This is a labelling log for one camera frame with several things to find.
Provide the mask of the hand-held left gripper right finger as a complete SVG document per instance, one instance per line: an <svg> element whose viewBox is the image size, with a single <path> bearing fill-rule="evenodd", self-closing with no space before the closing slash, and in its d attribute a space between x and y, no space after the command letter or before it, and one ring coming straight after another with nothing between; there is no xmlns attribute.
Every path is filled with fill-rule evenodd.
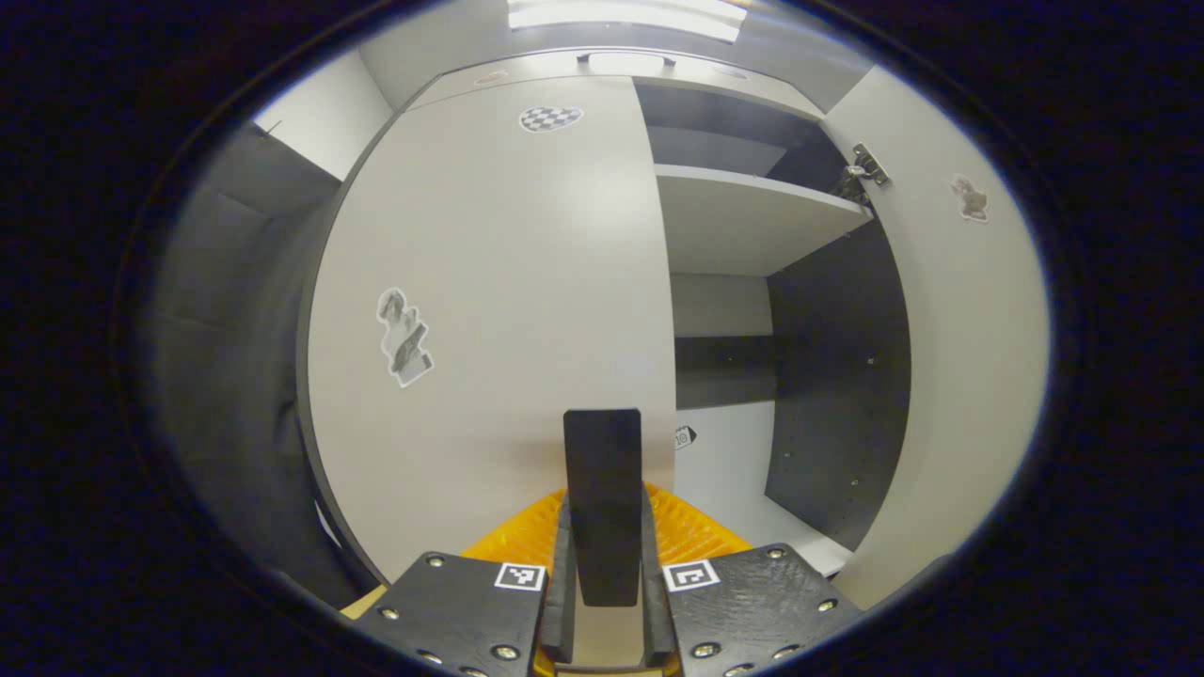
<svg viewBox="0 0 1204 677"><path fill-rule="evenodd" d="M780 676L862 617L791 544L745 543L647 484L645 655L667 676Z"/></svg>

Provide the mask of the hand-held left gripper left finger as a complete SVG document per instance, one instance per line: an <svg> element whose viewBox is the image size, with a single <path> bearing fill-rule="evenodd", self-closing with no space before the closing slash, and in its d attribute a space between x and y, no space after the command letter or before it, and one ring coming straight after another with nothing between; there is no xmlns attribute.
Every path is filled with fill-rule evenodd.
<svg viewBox="0 0 1204 677"><path fill-rule="evenodd" d="M353 604L353 626L438 676L553 676L576 644L566 493L539 498L460 557L426 551Z"/></svg>

